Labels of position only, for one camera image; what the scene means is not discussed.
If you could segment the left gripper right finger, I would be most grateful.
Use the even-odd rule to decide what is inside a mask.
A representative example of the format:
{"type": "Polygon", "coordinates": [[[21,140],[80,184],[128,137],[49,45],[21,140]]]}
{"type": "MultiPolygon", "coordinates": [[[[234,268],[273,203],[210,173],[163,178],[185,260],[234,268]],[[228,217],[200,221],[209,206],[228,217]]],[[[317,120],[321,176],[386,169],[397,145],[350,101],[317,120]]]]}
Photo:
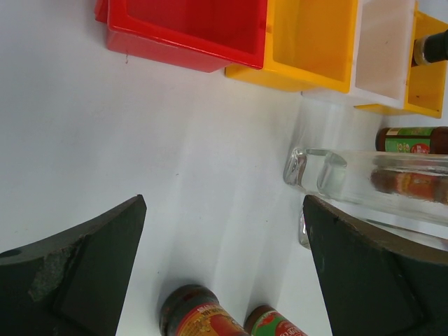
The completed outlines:
{"type": "Polygon", "coordinates": [[[303,214],[334,335],[446,335],[447,252],[308,195],[303,214]]]}

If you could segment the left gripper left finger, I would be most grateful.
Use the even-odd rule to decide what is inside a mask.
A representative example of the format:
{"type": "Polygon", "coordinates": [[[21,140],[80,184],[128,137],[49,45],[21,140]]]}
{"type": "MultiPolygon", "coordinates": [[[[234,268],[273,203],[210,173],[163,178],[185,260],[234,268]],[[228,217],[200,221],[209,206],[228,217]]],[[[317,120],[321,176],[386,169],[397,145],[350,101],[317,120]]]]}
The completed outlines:
{"type": "Polygon", "coordinates": [[[137,195],[1,253],[2,335],[114,335],[144,228],[137,195]]]}

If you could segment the black lid spice jar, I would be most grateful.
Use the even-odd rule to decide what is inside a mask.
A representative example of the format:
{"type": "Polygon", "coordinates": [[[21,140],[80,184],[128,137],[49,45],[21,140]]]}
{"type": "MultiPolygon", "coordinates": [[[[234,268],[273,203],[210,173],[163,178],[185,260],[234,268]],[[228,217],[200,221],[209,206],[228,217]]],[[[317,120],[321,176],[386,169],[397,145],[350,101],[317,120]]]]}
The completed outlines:
{"type": "Polygon", "coordinates": [[[447,61],[447,34],[446,30],[416,39],[411,66],[417,67],[447,61]]]}

